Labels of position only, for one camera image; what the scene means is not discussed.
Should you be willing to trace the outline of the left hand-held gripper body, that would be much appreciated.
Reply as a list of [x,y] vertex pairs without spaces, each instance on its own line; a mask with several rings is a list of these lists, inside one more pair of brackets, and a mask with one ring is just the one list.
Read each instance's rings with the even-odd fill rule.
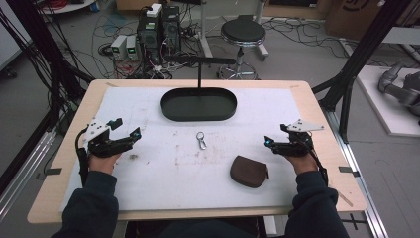
[[99,158],[107,158],[133,148],[133,143],[126,141],[127,137],[111,139],[110,132],[112,130],[107,126],[107,123],[93,118],[87,125],[82,140],[82,149],[87,155],[92,154]]

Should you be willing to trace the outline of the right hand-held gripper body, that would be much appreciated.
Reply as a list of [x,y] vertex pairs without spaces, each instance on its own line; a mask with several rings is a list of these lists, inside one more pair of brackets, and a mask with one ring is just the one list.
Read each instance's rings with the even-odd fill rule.
[[275,142],[272,151],[282,156],[302,157],[314,149],[311,133],[324,129],[323,125],[298,119],[288,124],[288,143]]

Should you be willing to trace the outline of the person's left hand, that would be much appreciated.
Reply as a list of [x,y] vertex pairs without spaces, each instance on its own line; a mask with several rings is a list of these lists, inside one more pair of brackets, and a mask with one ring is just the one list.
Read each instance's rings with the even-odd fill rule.
[[117,160],[121,157],[120,154],[113,155],[107,158],[99,158],[91,155],[88,161],[88,167],[91,171],[101,172],[111,175]]

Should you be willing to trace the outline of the person's right hand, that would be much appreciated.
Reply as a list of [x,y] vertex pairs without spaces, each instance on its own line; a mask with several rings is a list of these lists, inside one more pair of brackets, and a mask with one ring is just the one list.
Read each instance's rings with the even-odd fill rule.
[[310,154],[303,157],[286,156],[285,158],[292,164],[297,175],[318,170],[318,166]]

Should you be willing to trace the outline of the brown coin purse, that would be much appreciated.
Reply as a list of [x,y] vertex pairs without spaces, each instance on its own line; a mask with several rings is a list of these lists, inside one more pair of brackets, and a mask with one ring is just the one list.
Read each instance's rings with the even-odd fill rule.
[[243,156],[237,156],[232,162],[230,176],[235,182],[250,188],[258,188],[269,179],[266,164]]

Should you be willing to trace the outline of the white table mat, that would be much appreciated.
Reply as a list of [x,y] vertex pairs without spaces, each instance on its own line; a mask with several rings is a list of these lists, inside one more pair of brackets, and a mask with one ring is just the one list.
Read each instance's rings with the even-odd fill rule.
[[[140,128],[142,138],[118,160],[116,196],[123,211],[288,206],[296,193],[292,165],[264,145],[264,137],[284,142],[280,124],[301,115],[288,89],[236,88],[236,113],[223,121],[174,122],[165,118],[158,87],[106,90],[97,119],[121,118],[114,139]],[[201,150],[196,134],[205,134]],[[249,188],[231,179],[237,156],[264,163],[269,179]]]

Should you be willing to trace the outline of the black oval tray with stand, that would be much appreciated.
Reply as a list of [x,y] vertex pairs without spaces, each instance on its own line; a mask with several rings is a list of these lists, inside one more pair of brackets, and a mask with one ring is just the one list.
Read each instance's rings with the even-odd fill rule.
[[166,56],[164,59],[198,64],[196,87],[178,87],[161,98],[161,112],[167,119],[177,122],[222,121],[235,114],[238,100],[232,91],[221,87],[203,87],[201,83],[202,64],[234,64],[234,59],[182,56]]

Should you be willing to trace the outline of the grey power supply unit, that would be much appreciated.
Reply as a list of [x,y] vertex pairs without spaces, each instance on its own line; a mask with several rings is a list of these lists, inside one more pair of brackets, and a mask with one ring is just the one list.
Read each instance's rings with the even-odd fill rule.
[[124,60],[127,56],[127,37],[118,36],[111,44],[111,50],[115,60]]
[[135,35],[127,37],[126,49],[129,60],[138,59],[137,40]]

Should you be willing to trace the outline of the white platform board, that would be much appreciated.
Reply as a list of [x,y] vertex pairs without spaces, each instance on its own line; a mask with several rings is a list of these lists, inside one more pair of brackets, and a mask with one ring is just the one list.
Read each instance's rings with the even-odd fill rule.
[[385,66],[366,65],[358,75],[358,83],[388,135],[420,138],[420,117],[377,89],[379,78],[387,70]]

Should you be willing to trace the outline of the black computer tower white box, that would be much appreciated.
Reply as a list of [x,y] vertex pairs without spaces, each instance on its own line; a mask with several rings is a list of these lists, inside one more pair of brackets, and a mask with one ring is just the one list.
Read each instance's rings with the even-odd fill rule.
[[161,10],[161,4],[153,3],[151,6],[143,7],[140,12],[137,34],[144,62],[149,65],[161,64]]

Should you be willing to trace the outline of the black round stool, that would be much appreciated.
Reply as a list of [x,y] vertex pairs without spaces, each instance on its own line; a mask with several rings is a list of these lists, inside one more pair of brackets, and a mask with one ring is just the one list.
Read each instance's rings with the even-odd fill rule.
[[237,51],[236,63],[234,65],[222,64],[217,77],[223,79],[243,79],[245,76],[258,78],[256,69],[249,63],[243,61],[244,48],[255,48],[265,40],[265,29],[257,23],[253,17],[239,16],[237,19],[224,23],[221,27],[222,39],[239,49]]

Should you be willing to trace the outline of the white table leg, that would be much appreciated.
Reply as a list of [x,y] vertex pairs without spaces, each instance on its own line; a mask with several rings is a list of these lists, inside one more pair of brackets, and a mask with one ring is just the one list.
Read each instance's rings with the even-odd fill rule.
[[213,54],[206,38],[206,4],[206,0],[200,0],[200,32],[198,37],[203,55],[207,58],[212,58]]

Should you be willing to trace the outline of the cardboard box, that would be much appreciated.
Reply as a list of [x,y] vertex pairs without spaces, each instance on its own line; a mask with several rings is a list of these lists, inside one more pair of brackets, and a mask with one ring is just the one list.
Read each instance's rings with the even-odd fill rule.
[[324,28],[327,35],[360,40],[386,0],[325,0],[330,4]]

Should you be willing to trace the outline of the black frame post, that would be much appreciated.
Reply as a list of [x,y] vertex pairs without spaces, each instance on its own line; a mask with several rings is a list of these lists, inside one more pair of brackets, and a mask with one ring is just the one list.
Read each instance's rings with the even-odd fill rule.
[[32,40],[30,43],[6,17],[0,8],[0,23],[33,65],[36,75],[49,93],[48,127],[59,122],[60,111],[69,109],[84,96],[84,81],[90,84],[94,77],[70,63],[58,47],[44,21],[36,0],[5,0]]
[[343,68],[331,79],[312,88],[314,94],[328,89],[319,100],[319,105],[327,112],[334,112],[337,103],[342,101],[339,135],[348,144],[348,122],[353,84],[374,51],[382,43],[397,20],[401,17],[412,0],[385,0],[379,13],[373,19],[359,44],[348,58]]

